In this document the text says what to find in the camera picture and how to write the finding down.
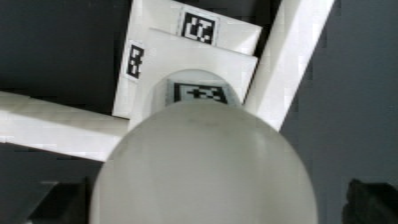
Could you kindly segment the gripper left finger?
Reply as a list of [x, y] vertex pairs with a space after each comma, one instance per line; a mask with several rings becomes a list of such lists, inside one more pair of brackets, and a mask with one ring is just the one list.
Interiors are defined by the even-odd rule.
[[23, 224], [89, 224], [91, 181], [59, 182], [41, 199]]

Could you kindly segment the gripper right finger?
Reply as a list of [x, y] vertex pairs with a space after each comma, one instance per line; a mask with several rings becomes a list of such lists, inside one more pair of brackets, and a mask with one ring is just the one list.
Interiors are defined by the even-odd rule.
[[398, 224], [398, 189], [389, 183], [348, 184], [343, 224]]

